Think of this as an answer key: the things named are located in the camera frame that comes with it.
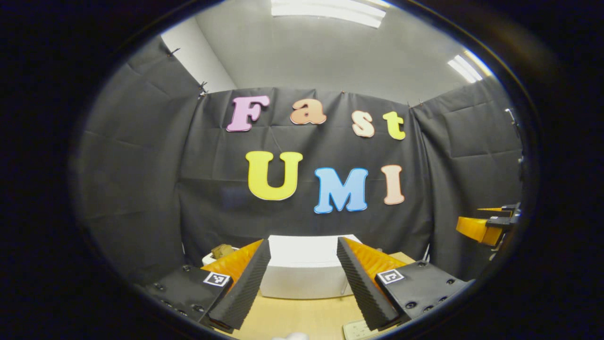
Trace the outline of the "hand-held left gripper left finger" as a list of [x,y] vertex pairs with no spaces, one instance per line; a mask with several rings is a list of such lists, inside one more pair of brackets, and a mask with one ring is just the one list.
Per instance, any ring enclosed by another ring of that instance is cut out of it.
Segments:
[[192,322],[233,333],[248,316],[269,262],[269,240],[260,239],[203,267],[182,265],[144,291]]

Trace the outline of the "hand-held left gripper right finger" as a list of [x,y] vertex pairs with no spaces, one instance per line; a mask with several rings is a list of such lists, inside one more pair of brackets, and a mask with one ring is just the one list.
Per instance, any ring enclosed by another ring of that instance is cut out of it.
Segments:
[[406,263],[347,237],[338,237],[336,254],[371,331],[417,319],[470,284],[429,262]]

